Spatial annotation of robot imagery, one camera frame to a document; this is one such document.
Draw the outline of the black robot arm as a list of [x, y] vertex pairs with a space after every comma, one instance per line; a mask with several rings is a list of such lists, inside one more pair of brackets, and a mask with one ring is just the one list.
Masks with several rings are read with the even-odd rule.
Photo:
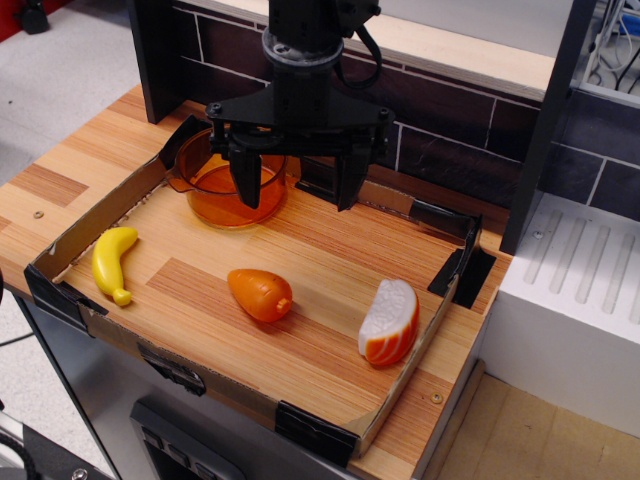
[[365, 27], [380, 12], [376, 1], [270, 2], [262, 48], [273, 66], [271, 83], [206, 108], [211, 150], [229, 162], [245, 205], [260, 203], [264, 155], [334, 158], [333, 202], [339, 210], [354, 205], [369, 166], [386, 154], [394, 114], [343, 94], [332, 80], [351, 89], [378, 80], [379, 70], [365, 80], [346, 80], [341, 57], [345, 39], [358, 36], [382, 63]]

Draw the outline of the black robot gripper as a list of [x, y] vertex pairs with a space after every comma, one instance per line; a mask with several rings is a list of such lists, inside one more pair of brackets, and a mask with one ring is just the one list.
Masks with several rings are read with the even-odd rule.
[[278, 71], [266, 88], [206, 107], [211, 150], [230, 161], [243, 204], [260, 203], [262, 155], [336, 158], [339, 212], [358, 200], [373, 158], [386, 149], [394, 112], [353, 98], [327, 75]]

